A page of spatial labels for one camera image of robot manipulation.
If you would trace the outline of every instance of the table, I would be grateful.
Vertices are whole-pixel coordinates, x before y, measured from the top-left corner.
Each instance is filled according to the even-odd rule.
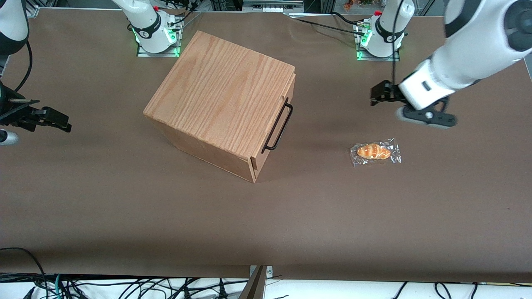
[[[309,18],[348,29],[332,16]],[[523,62],[452,97],[449,130],[369,105],[389,63],[356,60],[353,37],[282,14],[204,13],[186,27],[296,67],[294,114],[256,184],[176,150],[142,110],[174,59],[137,58],[120,11],[43,9],[21,89],[70,116],[72,133],[16,130],[0,148],[0,246],[45,271],[285,278],[530,281],[532,84]],[[413,18],[403,78],[443,41]],[[23,77],[27,54],[3,78]],[[357,167],[356,143],[397,139],[402,164]],[[36,271],[23,255],[0,271]]]

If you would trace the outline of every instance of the wood grain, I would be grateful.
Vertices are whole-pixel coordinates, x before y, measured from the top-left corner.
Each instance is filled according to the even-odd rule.
[[[288,98],[289,103],[292,101],[292,97],[294,96],[295,77],[296,75],[293,74],[292,78],[290,79],[290,82],[285,87],[285,91],[282,93],[283,102],[285,101],[286,98]],[[277,126],[275,128],[272,128],[273,134],[270,140],[270,145],[273,143],[275,138],[279,136],[280,130],[282,128],[282,124],[286,121],[288,110],[283,111],[283,114],[284,115],[281,115],[281,118],[279,119],[279,123],[277,124]],[[270,153],[270,150],[268,149],[266,149],[264,153],[262,153],[262,148],[260,148],[259,151],[251,157],[251,163],[253,165],[253,172],[254,172],[255,179],[257,179],[257,177],[259,176],[259,173],[261,172],[262,167],[264,166],[264,163],[266,162],[266,158],[268,157],[269,153]]]
[[[156,120],[151,121],[177,149],[247,181],[256,181],[256,177],[252,171],[251,161],[249,159],[241,159],[179,130],[175,130],[166,124],[160,123]]]
[[[263,146],[294,69],[198,31],[144,114],[249,159]]]

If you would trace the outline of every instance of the connector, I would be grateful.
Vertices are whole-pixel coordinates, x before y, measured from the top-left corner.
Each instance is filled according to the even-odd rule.
[[[226,292],[226,288],[224,288],[223,286],[223,281],[222,279],[220,278],[220,295],[218,296],[219,299],[227,299],[227,292]]]

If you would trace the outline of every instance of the bread roll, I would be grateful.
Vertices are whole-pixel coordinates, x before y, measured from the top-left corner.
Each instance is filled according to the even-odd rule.
[[[359,149],[356,150],[356,153],[360,157],[363,157],[366,159],[379,159],[379,160],[388,159],[390,155],[392,154],[392,152],[390,152],[388,149],[375,143],[370,143],[368,145],[359,147]]]

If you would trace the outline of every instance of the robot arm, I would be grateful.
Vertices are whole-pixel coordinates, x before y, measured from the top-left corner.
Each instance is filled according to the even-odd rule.
[[[175,18],[163,11],[155,11],[148,0],[113,0],[126,14],[137,41],[151,53],[165,51],[176,42],[169,35],[170,22]],[[0,0],[0,55],[18,52],[28,41],[29,26],[24,0]],[[50,107],[36,109],[39,101],[25,99],[0,81],[0,125],[35,131],[36,126],[51,126],[70,132],[68,116]],[[17,134],[0,130],[0,145],[18,142]]]
[[[28,41],[24,0],[0,0],[0,55],[18,52]]]
[[[445,113],[451,94],[532,52],[532,0],[450,0],[444,20],[445,45],[399,86],[383,81],[373,88],[372,105],[400,101],[406,106],[399,119],[449,128],[456,124]]]
[[[401,46],[404,29],[414,15],[415,6],[412,0],[388,0],[382,15],[374,15],[368,21],[370,31],[361,46],[376,57],[388,57]]]

